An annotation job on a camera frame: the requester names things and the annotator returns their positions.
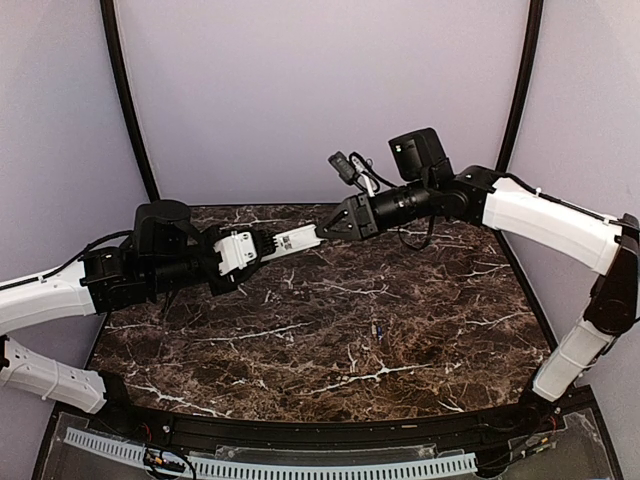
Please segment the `white remote control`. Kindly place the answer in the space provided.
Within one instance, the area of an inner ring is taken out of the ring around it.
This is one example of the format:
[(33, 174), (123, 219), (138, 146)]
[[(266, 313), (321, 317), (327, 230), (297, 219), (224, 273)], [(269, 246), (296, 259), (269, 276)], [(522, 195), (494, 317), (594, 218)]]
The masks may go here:
[(285, 232), (269, 236), (271, 240), (268, 253), (262, 262), (272, 261), (287, 255), (296, 254), (319, 246), (322, 239), (316, 235), (316, 225), (308, 224)]

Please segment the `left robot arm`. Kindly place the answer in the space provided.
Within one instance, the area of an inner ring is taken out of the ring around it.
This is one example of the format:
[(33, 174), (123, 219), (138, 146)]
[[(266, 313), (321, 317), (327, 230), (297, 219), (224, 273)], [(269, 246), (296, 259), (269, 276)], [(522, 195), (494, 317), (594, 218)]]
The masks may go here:
[(198, 230), (176, 200), (140, 205), (130, 230), (89, 243), (63, 265), (1, 286), (1, 384), (95, 414), (120, 436), (141, 427), (117, 376), (82, 370), (37, 354), (11, 338), (25, 327), (74, 316), (106, 314), (160, 295), (174, 298), (206, 284), (212, 294), (236, 290), (276, 250), (267, 232)]

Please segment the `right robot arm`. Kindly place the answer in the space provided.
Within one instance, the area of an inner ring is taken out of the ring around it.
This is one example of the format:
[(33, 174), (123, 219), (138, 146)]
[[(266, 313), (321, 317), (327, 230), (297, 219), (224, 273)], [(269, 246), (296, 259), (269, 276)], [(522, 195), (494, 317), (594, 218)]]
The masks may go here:
[(415, 220), (438, 217), (486, 227), (559, 252), (596, 273), (589, 302), (533, 376), (528, 396), (510, 413), (521, 434), (549, 416), (548, 403), (639, 320), (639, 221), (596, 213), (482, 166), (455, 173), (435, 129), (389, 142), (403, 184), (343, 200), (316, 228), (322, 239), (363, 241)]

